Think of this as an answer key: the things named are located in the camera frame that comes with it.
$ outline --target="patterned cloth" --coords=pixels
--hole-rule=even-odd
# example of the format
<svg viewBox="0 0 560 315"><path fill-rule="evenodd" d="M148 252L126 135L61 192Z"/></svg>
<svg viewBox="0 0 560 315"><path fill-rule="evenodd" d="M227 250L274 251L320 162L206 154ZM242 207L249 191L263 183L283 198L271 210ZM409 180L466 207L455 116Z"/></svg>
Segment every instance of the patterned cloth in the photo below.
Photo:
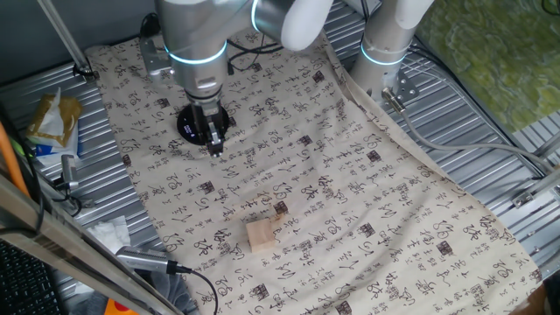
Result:
<svg viewBox="0 0 560 315"><path fill-rule="evenodd" d="M137 39L89 58L154 227L213 281L221 313L503 314L540 284L523 247L355 86L325 36L228 78L218 159L181 138L185 93L150 84ZM251 253L245 225L265 218L276 246ZM207 285L187 282L211 314Z"/></svg>

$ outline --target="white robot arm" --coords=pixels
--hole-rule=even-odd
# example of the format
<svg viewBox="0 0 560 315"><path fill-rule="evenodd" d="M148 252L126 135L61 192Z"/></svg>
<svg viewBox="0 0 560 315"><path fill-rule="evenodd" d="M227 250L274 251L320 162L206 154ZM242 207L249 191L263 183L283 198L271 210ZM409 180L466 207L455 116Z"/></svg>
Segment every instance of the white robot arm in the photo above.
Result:
<svg viewBox="0 0 560 315"><path fill-rule="evenodd" d="M358 59L350 75L374 100L397 90L398 71L418 23L434 0L384 0L366 23Z"/></svg>
<svg viewBox="0 0 560 315"><path fill-rule="evenodd" d="M305 49L319 35L333 0L155 0L157 31L169 59L157 55L151 38L141 38L148 73L157 79L170 69L191 105L178 118L181 136L206 145L213 157L223 152L228 115L220 105L228 74L227 39L251 25L292 51Z"/></svg>

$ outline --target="gray cable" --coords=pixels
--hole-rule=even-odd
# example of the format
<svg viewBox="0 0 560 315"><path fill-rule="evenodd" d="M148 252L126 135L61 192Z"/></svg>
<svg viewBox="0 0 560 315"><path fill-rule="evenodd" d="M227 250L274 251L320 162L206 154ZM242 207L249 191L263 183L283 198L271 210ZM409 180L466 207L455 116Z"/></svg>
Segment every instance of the gray cable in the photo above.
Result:
<svg viewBox="0 0 560 315"><path fill-rule="evenodd" d="M536 156L535 154L529 153L525 150L516 148L516 147L511 146L511 145L507 145L507 144L501 144L501 143L473 143L473 144L466 144L466 145L441 145L441 144L432 143L429 140L425 139L423 136L421 136L420 133L418 133L417 129L414 128L414 125L410 121L409 115L406 113L406 111L403 111L401 113L401 116L402 116L402 119L404 119L406 124L409 126L412 134L418 139L418 141L420 141L422 144L427 145L431 148L434 148L434 149L437 149L437 150L444 150L444 151L462 151L462 150L474 150L474 149L484 149L484 148L501 149L501 150L521 154L524 157L533 160L533 162L536 162L536 163L544 166L544 168L546 168L547 171L554 172L554 168L552 168L552 166L550 166L550 164L548 164L546 161L544 161L540 157Z"/></svg>

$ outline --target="metal grating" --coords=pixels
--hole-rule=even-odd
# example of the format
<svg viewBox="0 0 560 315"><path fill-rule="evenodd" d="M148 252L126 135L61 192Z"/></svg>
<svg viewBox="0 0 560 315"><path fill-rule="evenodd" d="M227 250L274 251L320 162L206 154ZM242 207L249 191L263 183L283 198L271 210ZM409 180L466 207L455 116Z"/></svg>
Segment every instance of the metal grating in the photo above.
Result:
<svg viewBox="0 0 560 315"><path fill-rule="evenodd" d="M76 220L85 228L100 221L124 215L132 246L163 250L164 247L151 225L142 203L130 183L116 142L109 127L99 89L94 82L87 83L80 76L73 76L73 65L65 65L47 73L31 77L0 88L0 102L8 109L15 124L24 130L44 93L55 93L60 87L63 95L74 96L83 106L79 120L79 141L82 145L78 178L80 188L75 197L92 199L95 209L84 209ZM61 174L60 164L42 167L40 171L49 179ZM74 297L75 281L55 272L60 295L68 300Z"/></svg>
<svg viewBox="0 0 560 315"><path fill-rule="evenodd" d="M339 0L334 2L325 31L346 68L352 66L360 50L364 25L361 14ZM435 68L429 61L412 55L405 62L423 71ZM76 97L84 110L79 126L83 146L78 163L81 180L80 188L74 193L76 197L93 199L96 206L95 210L81 213L77 221L87 228L99 221L124 215L132 246L163 250L124 169L99 90L94 83L74 77L72 66L61 66L2 87L0 101L12 114L16 125L23 130L42 94L54 93L57 87L61 87L64 95ZM420 91L419 98L407 104L410 118L428 139L440 144L502 142L502 136L478 114L478 109L464 95L457 94L441 79L407 67L404 69ZM391 113L391 116L407 129L397 114ZM560 122L560 115L556 116L555 122ZM560 129L557 126L555 129L550 127L549 131ZM517 157L496 150L449 152L424 149L455 181L500 217L542 267L544 277L557 270L554 263L545 261L560 246L557 232L560 230L560 220L557 220L560 206L549 194L520 209L512 205L511 199L534 183L531 179L534 174ZM60 175L60 165L41 168L41 171L49 179L54 179ZM55 276L59 281L61 296L64 299L74 298L75 281L61 273Z"/></svg>

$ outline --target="metal bar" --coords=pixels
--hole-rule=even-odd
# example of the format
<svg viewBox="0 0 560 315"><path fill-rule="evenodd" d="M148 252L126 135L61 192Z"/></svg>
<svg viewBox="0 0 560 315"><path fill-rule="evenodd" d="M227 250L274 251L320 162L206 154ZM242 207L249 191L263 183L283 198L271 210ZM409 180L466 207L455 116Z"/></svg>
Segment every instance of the metal bar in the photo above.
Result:
<svg viewBox="0 0 560 315"><path fill-rule="evenodd" d="M552 136L552 138L536 149L535 155L540 158L547 158L558 148L560 148L560 132L557 132L554 136Z"/></svg>
<svg viewBox="0 0 560 315"><path fill-rule="evenodd" d="M53 2L51 0L37 0L37 2L45 12L45 15L51 21L54 30L59 34L60 39L62 39L62 43L66 46L66 49L72 56L72 59L76 63L78 69L84 73L90 73L91 68L89 67L86 55L80 49L78 44L76 44L74 37L72 37L72 34L67 29L64 21L62 21L62 18L54 7Z"/></svg>
<svg viewBox="0 0 560 315"><path fill-rule="evenodd" d="M116 286L127 291L132 297L146 303L161 314L182 314L172 303L147 284L138 274L126 267L94 237L78 225L72 218L53 204L52 213L45 213L40 233L44 236L45 249L52 252L64 250L67 259L77 259L89 270L104 275ZM0 177L0 207L11 216L22 221L28 228L35 226L38 205L23 195L6 178ZM122 296L114 296L125 305Z"/></svg>
<svg viewBox="0 0 560 315"><path fill-rule="evenodd" d="M41 261L48 263L57 270L61 270L70 277L82 281L84 284L89 285L92 289L99 291L106 297L113 298L120 304L130 308L132 311L142 315L151 315L150 308L144 304L139 304L136 300L132 299L130 294L122 288L111 283L95 274L89 274L86 271L72 265L65 257L55 255L52 251L38 245L34 240L27 238L21 234L7 234L3 235L7 242L22 249L29 255L32 255Z"/></svg>

